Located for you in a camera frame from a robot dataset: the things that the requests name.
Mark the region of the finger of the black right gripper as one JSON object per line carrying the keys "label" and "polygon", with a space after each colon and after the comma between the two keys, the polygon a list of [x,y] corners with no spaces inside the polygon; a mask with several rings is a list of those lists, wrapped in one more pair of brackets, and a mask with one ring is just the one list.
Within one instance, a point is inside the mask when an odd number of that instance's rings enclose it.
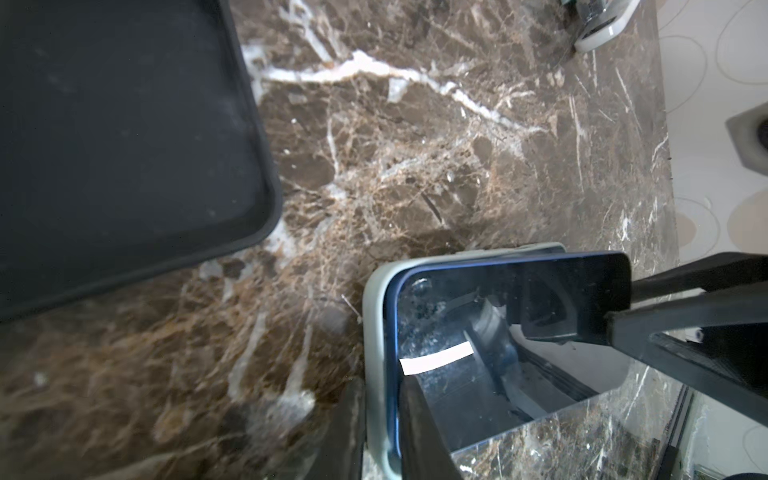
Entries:
{"label": "finger of the black right gripper", "polygon": [[767,280],[767,256],[718,253],[632,282],[633,303],[700,288],[706,292]]}
{"label": "finger of the black right gripper", "polygon": [[767,424],[767,284],[607,316],[622,353]]}

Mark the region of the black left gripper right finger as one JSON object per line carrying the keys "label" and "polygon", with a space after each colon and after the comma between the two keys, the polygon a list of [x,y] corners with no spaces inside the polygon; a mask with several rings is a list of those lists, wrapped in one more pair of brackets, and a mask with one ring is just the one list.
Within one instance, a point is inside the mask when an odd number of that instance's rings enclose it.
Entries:
{"label": "black left gripper right finger", "polygon": [[398,402],[402,478],[461,480],[414,376],[401,380]]}

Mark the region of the light blue phone case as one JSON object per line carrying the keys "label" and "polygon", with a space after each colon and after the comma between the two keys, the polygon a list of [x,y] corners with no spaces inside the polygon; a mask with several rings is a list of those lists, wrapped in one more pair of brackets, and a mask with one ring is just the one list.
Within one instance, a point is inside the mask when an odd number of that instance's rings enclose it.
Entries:
{"label": "light blue phone case", "polygon": [[565,247],[558,242],[536,243],[516,248],[464,251],[385,263],[369,277],[362,300],[367,445],[386,479],[402,477],[396,434],[388,431],[388,421],[397,418],[396,403],[391,400],[391,394],[395,391],[391,386],[391,375],[395,372],[391,362],[394,354],[389,348],[390,344],[385,341],[385,327],[388,322],[384,319],[384,297],[390,282],[401,272],[422,264],[553,254],[565,251]]}

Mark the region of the blue smartphone black screen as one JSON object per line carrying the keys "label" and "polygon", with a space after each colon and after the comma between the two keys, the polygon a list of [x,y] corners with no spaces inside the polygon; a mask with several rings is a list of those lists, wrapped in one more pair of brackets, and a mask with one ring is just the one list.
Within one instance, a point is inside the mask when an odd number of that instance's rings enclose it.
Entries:
{"label": "blue smartphone black screen", "polygon": [[621,252],[567,252],[422,264],[384,297],[401,380],[421,386],[448,450],[457,452],[614,390],[629,358],[599,341],[605,314],[630,304]]}

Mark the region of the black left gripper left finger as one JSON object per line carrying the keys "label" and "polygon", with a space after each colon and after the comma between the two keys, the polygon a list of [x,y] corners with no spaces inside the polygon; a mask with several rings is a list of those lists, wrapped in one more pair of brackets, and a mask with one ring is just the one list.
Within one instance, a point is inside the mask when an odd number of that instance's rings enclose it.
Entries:
{"label": "black left gripper left finger", "polygon": [[323,442],[305,479],[360,480],[366,440],[366,390],[351,379],[335,406]]}

